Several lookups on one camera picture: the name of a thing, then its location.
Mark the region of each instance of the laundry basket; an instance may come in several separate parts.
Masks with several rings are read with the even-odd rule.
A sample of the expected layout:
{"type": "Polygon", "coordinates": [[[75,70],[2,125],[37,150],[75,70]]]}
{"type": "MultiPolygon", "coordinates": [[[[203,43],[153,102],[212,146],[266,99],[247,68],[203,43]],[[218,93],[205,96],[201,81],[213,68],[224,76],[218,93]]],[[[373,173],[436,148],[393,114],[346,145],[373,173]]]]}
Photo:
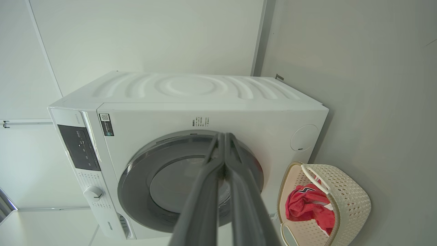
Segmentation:
{"type": "Polygon", "coordinates": [[[331,165],[303,164],[293,162],[288,168],[278,198],[278,213],[281,221],[281,235],[287,228],[298,246],[346,246],[358,234],[369,216],[371,203],[367,193],[346,173],[331,165]],[[289,194],[298,185],[312,182],[321,189],[332,204],[335,224],[327,236],[314,219],[310,221],[289,221],[285,216],[285,204],[289,194]]]}

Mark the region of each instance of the clothes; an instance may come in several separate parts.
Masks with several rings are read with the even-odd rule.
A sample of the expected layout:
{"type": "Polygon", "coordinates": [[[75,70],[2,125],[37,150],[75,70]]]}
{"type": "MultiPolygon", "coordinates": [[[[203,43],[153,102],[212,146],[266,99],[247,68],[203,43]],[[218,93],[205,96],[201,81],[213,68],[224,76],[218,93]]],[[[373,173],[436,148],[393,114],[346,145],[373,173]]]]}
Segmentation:
{"type": "Polygon", "coordinates": [[[315,219],[317,225],[328,235],[335,223],[334,212],[324,207],[329,204],[326,194],[314,184],[298,185],[288,196],[285,203],[285,215],[290,221],[308,221],[315,219]]]}

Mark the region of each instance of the round glass door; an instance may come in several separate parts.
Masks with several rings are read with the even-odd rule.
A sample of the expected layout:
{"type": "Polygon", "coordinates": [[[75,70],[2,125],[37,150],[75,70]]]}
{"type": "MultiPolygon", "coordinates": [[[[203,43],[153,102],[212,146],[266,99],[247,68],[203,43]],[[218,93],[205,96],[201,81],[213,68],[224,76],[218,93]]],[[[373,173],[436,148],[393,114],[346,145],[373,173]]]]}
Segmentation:
{"type": "MultiPolygon", "coordinates": [[[[214,135],[211,131],[178,132],[140,149],[118,184],[118,198],[125,212],[143,226],[173,232],[214,135]]],[[[250,150],[241,145],[245,163],[261,192],[262,168],[250,150]]],[[[220,225],[231,220],[230,201],[230,186],[220,180],[217,204],[220,225]]]]}

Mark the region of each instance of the front-loading washing machine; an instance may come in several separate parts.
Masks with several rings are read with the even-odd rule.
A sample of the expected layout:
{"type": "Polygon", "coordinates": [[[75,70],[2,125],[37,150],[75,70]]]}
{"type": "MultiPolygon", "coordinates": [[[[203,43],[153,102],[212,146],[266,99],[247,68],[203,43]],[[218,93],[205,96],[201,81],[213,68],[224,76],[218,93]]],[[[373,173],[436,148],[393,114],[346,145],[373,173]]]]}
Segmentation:
{"type": "MultiPolygon", "coordinates": [[[[270,214],[293,161],[307,162],[328,109],[268,77],[110,72],[49,106],[102,232],[170,236],[208,147],[231,132],[270,214]]],[[[230,222],[220,183],[219,224],[230,222]]]]}

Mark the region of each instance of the black display screen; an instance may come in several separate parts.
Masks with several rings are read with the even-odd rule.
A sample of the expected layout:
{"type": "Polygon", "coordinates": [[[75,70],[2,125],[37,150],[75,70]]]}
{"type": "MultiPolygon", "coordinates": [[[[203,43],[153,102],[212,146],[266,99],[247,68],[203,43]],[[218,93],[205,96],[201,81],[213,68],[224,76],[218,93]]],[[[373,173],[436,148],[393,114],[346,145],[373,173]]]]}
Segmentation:
{"type": "Polygon", "coordinates": [[[58,127],[74,166],[80,169],[100,171],[87,129],[63,125],[58,125],[58,127]]]}

